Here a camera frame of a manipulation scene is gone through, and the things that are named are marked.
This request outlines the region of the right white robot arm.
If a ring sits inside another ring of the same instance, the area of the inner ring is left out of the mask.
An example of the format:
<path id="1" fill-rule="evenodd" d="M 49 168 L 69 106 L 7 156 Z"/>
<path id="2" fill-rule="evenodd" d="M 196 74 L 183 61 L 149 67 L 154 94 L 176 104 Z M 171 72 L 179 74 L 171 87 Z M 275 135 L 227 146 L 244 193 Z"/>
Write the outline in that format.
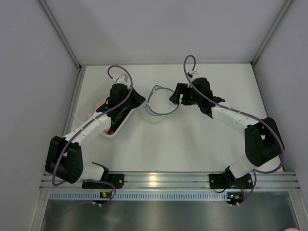
<path id="1" fill-rule="evenodd" d="M 189 84 L 178 83 L 169 100 L 177 105 L 197 105 L 203 114 L 244 137 L 245 153 L 225 170 L 225 174 L 235 179 L 281 155 L 284 150 L 276 122 L 272 118 L 256 119 L 230 109 L 223 98 L 214 96 L 209 81 L 204 77 L 196 78 Z"/>

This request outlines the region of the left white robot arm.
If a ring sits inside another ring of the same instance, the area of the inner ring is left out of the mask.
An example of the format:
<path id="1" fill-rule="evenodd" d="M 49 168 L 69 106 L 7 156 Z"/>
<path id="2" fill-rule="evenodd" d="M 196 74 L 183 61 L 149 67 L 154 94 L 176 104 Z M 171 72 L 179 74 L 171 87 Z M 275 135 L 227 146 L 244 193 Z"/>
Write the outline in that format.
<path id="1" fill-rule="evenodd" d="M 78 180 L 102 180 L 106 167 L 94 162 L 85 163 L 82 148 L 104 131 L 120 128 L 130 112 L 145 100 L 133 87 L 114 84 L 109 97 L 84 124 L 63 137 L 53 137 L 45 164 L 45 170 L 52 174 L 52 184 L 58 185 L 56 178 L 71 184 Z"/>

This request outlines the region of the round mesh laundry bag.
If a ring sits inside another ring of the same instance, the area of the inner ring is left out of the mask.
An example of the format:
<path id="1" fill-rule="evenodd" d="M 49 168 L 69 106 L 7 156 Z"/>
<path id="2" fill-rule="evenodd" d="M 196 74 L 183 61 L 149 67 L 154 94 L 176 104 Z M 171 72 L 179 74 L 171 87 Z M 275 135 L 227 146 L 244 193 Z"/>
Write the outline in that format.
<path id="1" fill-rule="evenodd" d="M 146 101 L 140 107 L 142 118 L 149 123 L 159 123 L 175 112 L 179 105 L 169 100 L 173 93 L 173 89 L 154 85 L 146 92 Z"/>

